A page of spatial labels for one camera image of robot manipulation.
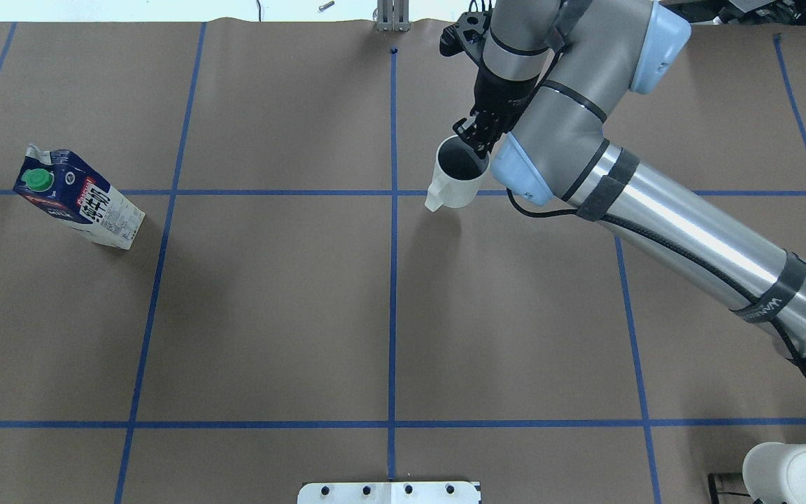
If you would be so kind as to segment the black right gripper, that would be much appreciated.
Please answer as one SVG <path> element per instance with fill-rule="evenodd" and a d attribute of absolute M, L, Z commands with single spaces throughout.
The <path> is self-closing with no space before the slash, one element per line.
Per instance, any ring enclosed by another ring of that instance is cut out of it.
<path fill-rule="evenodd" d="M 509 80 L 480 66 L 474 82 L 474 105 L 470 115 L 452 125 L 452 131 L 477 156 L 489 156 L 495 142 L 508 133 L 527 108 L 539 76 Z"/>

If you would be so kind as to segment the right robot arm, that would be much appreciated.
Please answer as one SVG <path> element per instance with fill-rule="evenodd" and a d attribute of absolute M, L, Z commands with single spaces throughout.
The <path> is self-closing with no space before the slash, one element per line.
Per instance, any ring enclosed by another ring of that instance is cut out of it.
<path fill-rule="evenodd" d="M 624 95 L 647 95 L 691 37 L 658 1 L 498 1 L 468 10 L 439 53 L 477 67 L 453 125 L 479 174 L 510 198 L 599 223 L 655 256 L 774 346 L 806 380 L 806 260 L 775 245 L 602 133 Z"/>

